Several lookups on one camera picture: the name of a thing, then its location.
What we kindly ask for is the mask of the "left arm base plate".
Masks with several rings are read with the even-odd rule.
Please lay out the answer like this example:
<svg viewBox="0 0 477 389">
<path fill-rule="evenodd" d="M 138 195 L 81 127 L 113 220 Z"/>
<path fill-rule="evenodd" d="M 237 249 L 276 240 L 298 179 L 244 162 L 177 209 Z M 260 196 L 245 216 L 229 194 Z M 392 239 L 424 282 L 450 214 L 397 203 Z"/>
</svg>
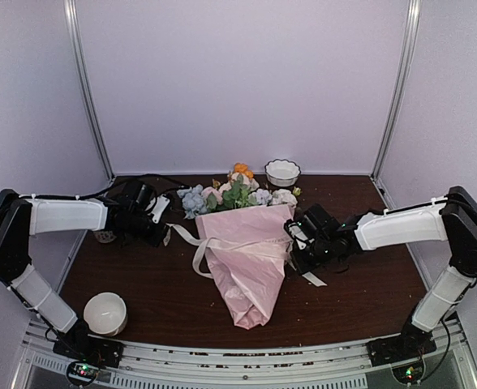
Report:
<svg viewBox="0 0 477 389">
<path fill-rule="evenodd" d="M 61 334 L 55 341 L 53 353 L 86 361 L 91 365 L 118 368 L 122 359 L 123 343 L 96 338 L 88 333 L 68 332 Z"/>
</svg>

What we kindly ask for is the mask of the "cream ribbon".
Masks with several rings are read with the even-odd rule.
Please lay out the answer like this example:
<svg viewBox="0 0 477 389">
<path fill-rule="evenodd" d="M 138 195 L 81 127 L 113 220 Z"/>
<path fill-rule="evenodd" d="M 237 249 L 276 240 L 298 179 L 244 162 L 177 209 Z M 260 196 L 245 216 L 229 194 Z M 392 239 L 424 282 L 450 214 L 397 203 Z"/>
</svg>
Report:
<svg viewBox="0 0 477 389">
<path fill-rule="evenodd" d="M 203 273 L 200 270 L 205 251 L 207 249 L 216 249 L 224 251 L 238 251 L 244 254 L 259 254 L 264 257 L 275 259 L 281 254 L 281 249 L 284 249 L 284 260 L 289 262 L 289 249 L 292 244 L 285 240 L 271 239 L 267 241 L 245 242 L 237 243 L 226 241 L 217 237 L 210 237 L 206 239 L 199 239 L 192 236 L 187 229 L 180 224 L 168 224 L 170 230 L 174 230 L 185 242 L 192 246 L 197 246 L 196 253 L 192 259 L 192 268 L 196 274 L 208 279 L 212 279 L 209 273 Z"/>
</svg>

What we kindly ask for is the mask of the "blue flower bunch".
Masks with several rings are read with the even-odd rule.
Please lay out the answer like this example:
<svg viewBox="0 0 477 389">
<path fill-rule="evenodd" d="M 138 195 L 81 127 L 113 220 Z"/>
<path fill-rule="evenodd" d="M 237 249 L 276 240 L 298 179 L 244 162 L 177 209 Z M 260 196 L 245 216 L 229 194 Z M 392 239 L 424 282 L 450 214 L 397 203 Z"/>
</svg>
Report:
<svg viewBox="0 0 477 389">
<path fill-rule="evenodd" d="M 197 216 L 208 214 L 206 200 L 202 194 L 203 189 L 203 186 L 199 184 L 194 187 L 180 189 L 177 191 L 177 196 L 181 200 L 185 213 L 185 219 L 193 220 Z"/>
</svg>

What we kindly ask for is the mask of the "pink flower bunch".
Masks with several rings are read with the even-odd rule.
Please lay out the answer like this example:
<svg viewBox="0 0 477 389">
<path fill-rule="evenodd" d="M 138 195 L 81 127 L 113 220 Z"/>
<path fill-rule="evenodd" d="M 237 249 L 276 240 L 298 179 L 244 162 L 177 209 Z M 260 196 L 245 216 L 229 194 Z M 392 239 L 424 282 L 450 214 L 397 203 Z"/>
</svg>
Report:
<svg viewBox="0 0 477 389">
<path fill-rule="evenodd" d="M 227 182 L 206 187 L 201 195 L 209 212 L 223 212 L 257 205 L 252 194 L 259 188 L 254 177 L 234 172 L 228 175 Z"/>
</svg>

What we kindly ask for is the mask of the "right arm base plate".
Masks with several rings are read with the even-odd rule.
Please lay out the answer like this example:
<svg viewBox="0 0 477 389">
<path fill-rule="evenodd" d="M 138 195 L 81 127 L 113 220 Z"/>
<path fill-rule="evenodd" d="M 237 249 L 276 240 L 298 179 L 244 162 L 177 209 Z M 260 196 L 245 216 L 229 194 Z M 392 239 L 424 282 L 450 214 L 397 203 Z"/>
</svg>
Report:
<svg viewBox="0 0 477 389">
<path fill-rule="evenodd" d="M 418 358 L 436 350 L 432 333 L 424 331 L 403 331 L 397 336 L 367 343 L 367 353 L 373 367 Z"/>
</svg>

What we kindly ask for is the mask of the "orange flower stem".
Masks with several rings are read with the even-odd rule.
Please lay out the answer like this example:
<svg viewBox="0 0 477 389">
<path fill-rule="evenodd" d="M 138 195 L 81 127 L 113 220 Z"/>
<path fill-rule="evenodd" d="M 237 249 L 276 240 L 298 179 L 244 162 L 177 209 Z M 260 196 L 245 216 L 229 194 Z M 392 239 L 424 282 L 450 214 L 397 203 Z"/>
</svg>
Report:
<svg viewBox="0 0 477 389">
<path fill-rule="evenodd" d="M 236 163 L 234 165 L 233 173 L 241 173 L 248 179 L 252 179 L 254 177 L 254 173 L 249 169 L 248 165 L 243 163 Z"/>
</svg>

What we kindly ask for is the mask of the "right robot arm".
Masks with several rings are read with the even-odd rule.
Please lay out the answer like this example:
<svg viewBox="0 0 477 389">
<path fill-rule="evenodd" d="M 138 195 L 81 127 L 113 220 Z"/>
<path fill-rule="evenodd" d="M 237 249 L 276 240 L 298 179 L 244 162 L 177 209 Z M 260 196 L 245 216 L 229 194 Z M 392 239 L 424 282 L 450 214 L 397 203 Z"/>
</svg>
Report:
<svg viewBox="0 0 477 389">
<path fill-rule="evenodd" d="M 380 248 L 406 245 L 424 274 L 430 271 L 422 247 L 444 245 L 445 265 L 411 311 L 388 348 L 413 357 L 431 339 L 432 331 L 477 284 L 477 201 L 462 186 L 425 203 L 368 211 L 339 222 L 315 203 L 284 223 L 292 240 L 290 261 L 303 275 L 333 260 Z"/>
</svg>

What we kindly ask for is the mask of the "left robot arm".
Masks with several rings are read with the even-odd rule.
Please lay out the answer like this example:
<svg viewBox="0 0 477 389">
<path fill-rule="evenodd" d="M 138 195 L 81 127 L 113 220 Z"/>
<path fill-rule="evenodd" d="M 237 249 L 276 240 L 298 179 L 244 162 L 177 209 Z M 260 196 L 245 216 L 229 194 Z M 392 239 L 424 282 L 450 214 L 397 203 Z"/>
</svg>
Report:
<svg viewBox="0 0 477 389">
<path fill-rule="evenodd" d="M 20 194 L 0 191 L 0 283 L 39 314 L 58 341 L 79 360 L 96 351 L 87 323 L 37 270 L 30 240 L 47 233 L 91 231 L 133 237 L 159 246 L 168 234 L 163 215 L 171 205 L 147 182 L 126 180 L 122 189 L 94 194 Z"/>
</svg>

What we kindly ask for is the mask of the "white purple flower bunch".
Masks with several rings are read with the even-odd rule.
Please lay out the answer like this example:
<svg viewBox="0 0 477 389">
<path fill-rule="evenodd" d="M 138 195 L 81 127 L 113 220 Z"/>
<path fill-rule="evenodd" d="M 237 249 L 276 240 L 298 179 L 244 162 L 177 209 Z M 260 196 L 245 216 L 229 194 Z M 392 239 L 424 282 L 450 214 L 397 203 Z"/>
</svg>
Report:
<svg viewBox="0 0 477 389">
<path fill-rule="evenodd" d="M 257 189 L 250 193 L 247 197 L 251 205 L 256 206 L 275 206 L 275 205 L 289 205 L 296 207 L 298 205 L 297 197 L 286 189 L 278 189 L 269 191 L 266 189 Z"/>
</svg>

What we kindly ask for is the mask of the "purple tissue paper sheet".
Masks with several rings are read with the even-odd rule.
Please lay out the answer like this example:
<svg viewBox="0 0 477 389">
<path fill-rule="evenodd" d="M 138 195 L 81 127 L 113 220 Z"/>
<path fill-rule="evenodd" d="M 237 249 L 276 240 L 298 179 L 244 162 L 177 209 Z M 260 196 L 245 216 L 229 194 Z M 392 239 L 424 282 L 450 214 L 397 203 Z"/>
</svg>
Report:
<svg viewBox="0 0 477 389">
<path fill-rule="evenodd" d="M 289 205 L 255 206 L 196 217 L 200 239 L 217 237 L 245 243 L 280 239 L 292 242 L 283 225 L 293 218 Z M 234 325 L 246 330 L 270 319 L 285 278 L 284 249 L 275 259 L 259 254 L 207 249 L 200 270 L 212 280 Z"/>
</svg>

